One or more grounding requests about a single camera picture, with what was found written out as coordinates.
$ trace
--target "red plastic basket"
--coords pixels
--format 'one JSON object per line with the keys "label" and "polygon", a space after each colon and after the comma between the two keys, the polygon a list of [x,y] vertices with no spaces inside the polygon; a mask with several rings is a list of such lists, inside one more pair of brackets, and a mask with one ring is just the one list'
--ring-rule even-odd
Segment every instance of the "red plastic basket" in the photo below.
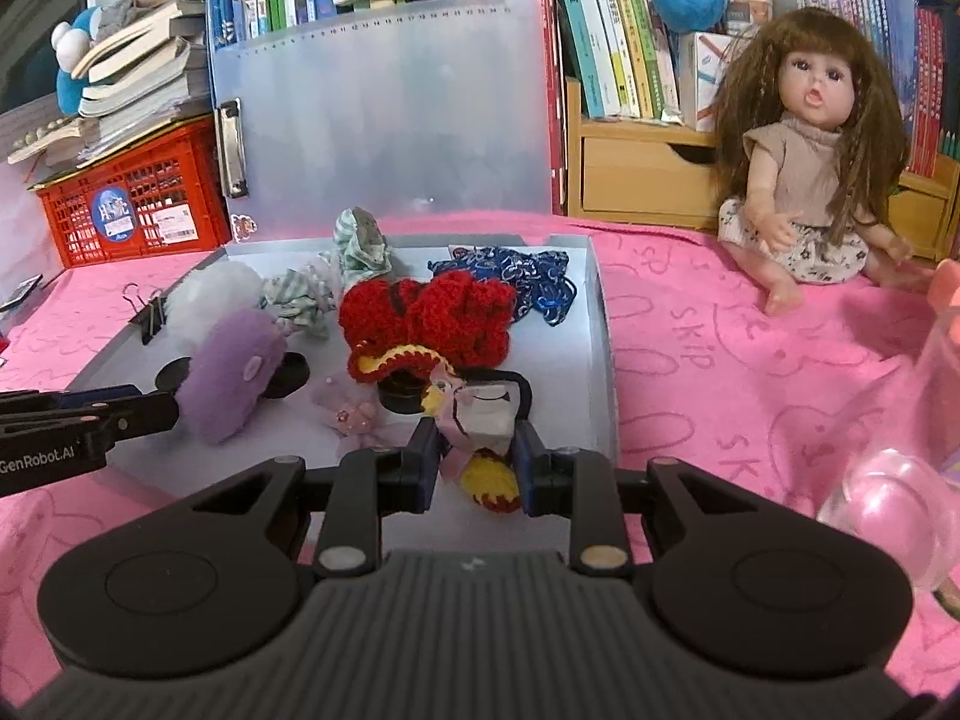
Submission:
{"label": "red plastic basket", "polygon": [[213,119],[204,118],[38,189],[64,267],[227,242],[215,154]]}

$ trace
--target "blue patterned scrunchie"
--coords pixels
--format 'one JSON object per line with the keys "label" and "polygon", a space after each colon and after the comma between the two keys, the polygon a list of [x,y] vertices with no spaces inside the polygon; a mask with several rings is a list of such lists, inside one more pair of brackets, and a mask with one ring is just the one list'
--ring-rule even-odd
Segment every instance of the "blue patterned scrunchie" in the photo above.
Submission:
{"label": "blue patterned scrunchie", "polygon": [[468,271],[478,281],[495,278],[517,290],[514,322],[531,309],[544,315],[551,327],[566,319],[577,296],[577,288],[566,277],[570,262],[565,251],[526,254],[504,247],[451,247],[452,259],[427,263],[431,274]]}

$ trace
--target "bookshelf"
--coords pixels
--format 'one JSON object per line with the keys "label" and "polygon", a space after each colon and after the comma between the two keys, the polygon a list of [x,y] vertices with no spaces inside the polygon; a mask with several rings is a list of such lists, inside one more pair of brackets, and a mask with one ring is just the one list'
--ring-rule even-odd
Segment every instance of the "bookshelf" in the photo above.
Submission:
{"label": "bookshelf", "polygon": [[[566,213],[621,223],[716,230],[712,137],[687,127],[585,119],[579,81],[566,80]],[[960,223],[960,164],[937,157],[933,178],[901,175],[890,199],[896,231],[917,256],[949,257]]]}

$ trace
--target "doll's hair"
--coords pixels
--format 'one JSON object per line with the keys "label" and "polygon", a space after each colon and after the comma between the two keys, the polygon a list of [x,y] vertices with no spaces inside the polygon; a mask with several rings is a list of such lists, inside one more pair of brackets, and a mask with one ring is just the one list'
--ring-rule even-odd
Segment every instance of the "doll's hair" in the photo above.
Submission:
{"label": "doll's hair", "polygon": [[853,73],[856,97],[836,148],[840,183],[827,206],[829,240],[838,244],[862,211],[888,223],[887,197],[906,166],[909,142],[889,71],[853,25],[827,10],[803,8],[772,20],[731,61],[714,98],[717,189],[721,199],[746,196],[743,135],[784,114],[779,71],[791,52],[839,57]]}

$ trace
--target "red crochet item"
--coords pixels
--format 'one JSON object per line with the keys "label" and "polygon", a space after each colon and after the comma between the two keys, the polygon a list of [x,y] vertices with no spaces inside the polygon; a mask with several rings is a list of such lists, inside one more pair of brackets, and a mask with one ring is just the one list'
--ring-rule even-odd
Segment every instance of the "red crochet item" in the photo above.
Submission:
{"label": "red crochet item", "polygon": [[[477,281],[467,271],[450,271],[425,284],[361,282],[340,306],[340,327],[350,347],[347,370],[365,382],[400,367],[426,378],[440,362],[438,355],[454,368],[497,367],[510,349],[515,300],[517,291],[509,284]],[[418,348],[398,348],[405,346]]]}

